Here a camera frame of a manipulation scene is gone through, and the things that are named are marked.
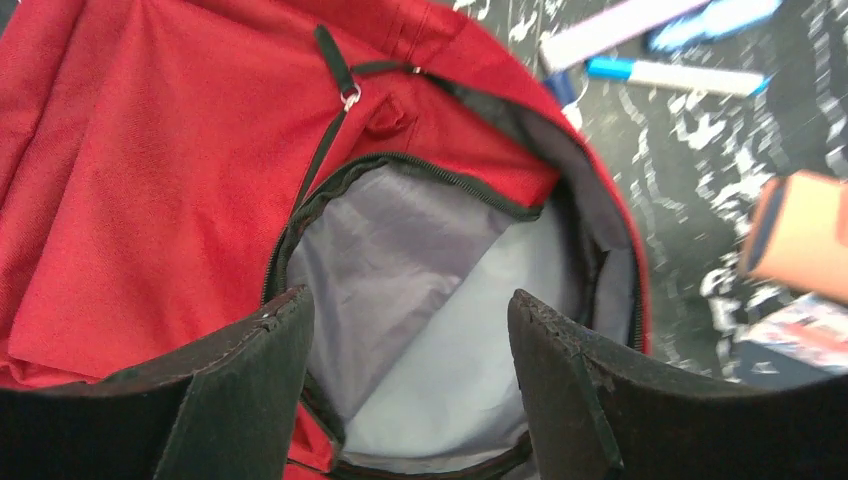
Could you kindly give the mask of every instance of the metal ring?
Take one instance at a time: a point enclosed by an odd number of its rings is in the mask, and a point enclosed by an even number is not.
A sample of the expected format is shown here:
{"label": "metal ring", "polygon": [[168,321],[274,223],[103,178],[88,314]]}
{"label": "metal ring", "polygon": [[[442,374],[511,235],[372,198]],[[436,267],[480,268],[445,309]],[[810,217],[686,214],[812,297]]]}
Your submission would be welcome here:
{"label": "metal ring", "polygon": [[359,88],[359,84],[354,83],[353,92],[350,95],[345,96],[345,92],[342,92],[339,94],[339,97],[345,105],[345,110],[350,110],[350,107],[352,107],[359,101],[359,98],[362,97],[362,89]]}

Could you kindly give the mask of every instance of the red bag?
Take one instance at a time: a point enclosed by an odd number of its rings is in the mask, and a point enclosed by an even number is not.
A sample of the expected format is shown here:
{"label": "red bag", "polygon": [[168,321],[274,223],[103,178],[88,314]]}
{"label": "red bag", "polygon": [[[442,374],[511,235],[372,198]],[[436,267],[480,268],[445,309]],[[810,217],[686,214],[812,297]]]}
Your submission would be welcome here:
{"label": "red bag", "polygon": [[500,478],[530,452],[512,290],[649,351],[615,184],[462,14],[24,2],[0,65],[0,386],[95,382],[306,284],[286,478]]}

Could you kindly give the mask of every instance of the black table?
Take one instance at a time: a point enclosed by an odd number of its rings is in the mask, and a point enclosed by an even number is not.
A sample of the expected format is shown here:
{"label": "black table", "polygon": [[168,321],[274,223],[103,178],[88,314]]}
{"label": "black table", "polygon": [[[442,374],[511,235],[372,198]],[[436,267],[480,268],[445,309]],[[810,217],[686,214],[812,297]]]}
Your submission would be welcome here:
{"label": "black table", "polygon": [[[532,71],[543,35],[613,0],[441,0],[481,21]],[[0,29],[16,0],[0,0]],[[583,131],[614,173],[651,262],[656,355],[728,376],[733,338],[791,300],[735,275],[747,212],[770,176],[848,176],[848,0],[786,0],[768,25],[673,62],[774,75],[765,95],[701,97],[574,75]],[[614,53],[644,57],[638,40]]]}

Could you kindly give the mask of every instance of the small box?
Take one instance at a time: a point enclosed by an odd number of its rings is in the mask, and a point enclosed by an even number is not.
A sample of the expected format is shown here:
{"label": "small box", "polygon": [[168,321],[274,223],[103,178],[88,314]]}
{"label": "small box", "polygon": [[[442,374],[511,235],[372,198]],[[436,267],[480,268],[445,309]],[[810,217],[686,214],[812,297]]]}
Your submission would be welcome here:
{"label": "small box", "polygon": [[754,325],[736,344],[736,376],[790,388],[848,373],[848,308],[804,295]]}

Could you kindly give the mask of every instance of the black zipper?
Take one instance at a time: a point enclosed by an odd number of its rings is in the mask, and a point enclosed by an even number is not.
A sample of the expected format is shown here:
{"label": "black zipper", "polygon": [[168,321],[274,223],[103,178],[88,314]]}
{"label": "black zipper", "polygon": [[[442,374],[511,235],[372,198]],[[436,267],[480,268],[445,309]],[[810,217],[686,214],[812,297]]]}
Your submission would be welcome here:
{"label": "black zipper", "polygon": [[542,211],[541,207],[525,207],[506,199],[475,177],[445,170],[406,153],[377,152],[357,157],[324,180],[292,213],[288,225],[277,238],[265,270],[265,280],[262,284],[263,304],[270,301],[277,292],[287,288],[286,264],[300,240],[300,234],[307,226],[306,222],[313,220],[316,213],[322,210],[327,202],[344,194],[364,173],[386,165],[391,165],[407,174],[423,175],[430,180],[459,187],[472,197],[518,221],[535,220],[539,218]]}

